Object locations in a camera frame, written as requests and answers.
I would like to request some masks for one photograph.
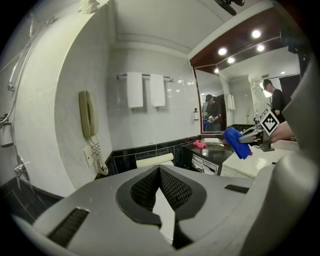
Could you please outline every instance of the towel rack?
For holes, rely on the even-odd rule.
[[[116,78],[117,78],[117,79],[120,79],[120,77],[126,77],[126,76],[127,76],[127,74],[117,74],[117,75],[116,75]],[[143,76],[143,77],[148,77],[148,78],[150,78],[150,74],[142,74],[142,76]],[[164,79],[169,79],[170,82],[173,82],[173,81],[174,81],[174,78],[171,77],[171,76],[163,76],[163,78],[164,78]]]

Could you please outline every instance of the dark door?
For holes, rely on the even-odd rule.
[[[220,126],[221,131],[225,131],[227,129],[227,114],[226,114],[226,103],[225,103],[225,95],[219,95],[216,97],[217,102],[221,107],[221,119],[220,119]]]
[[[282,93],[284,95],[285,101],[288,104],[291,101],[291,95],[294,93],[295,89],[300,83],[300,75],[292,75],[279,78]]]

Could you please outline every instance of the wall-mounted telephone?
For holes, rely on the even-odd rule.
[[[108,175],[109,171],[105,162],[102,161],[101,149],[97,138],[99,131],[98,113],[90,93],[86,90],[79,92],[79,107],[83,136],[92,143],[90,146],[93,150],[99,173]],[[95,136],[97,142],[92,140],[92,136]]]

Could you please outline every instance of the ceiling light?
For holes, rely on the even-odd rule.
[[[265,46],[260,44],[257,48],[256,48],[259,52],[262,52],[265,49]]]
[[[225,55],[227,53],[227,49],[226,48],[220,48],[219,50],[218,50],[218,54],[219,55]]]
[[[259,30],[254,30],[252,31],[251,36],[253,38],[259,38],[261,36],[261,32]]]
[[[230,64],[231,64],[231,63],[234,63],[234,62],[235,62],[235,59],[232,58],[232,57],[230,57],[230,58],[228,58],[227,62],[230,63]]]

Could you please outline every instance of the red cloth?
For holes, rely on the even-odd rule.
[[[196,140],[193,145],[197,146],[198,149],[203,149],[203,148],[206,148],[207,145],[204,144],[201,140]]]

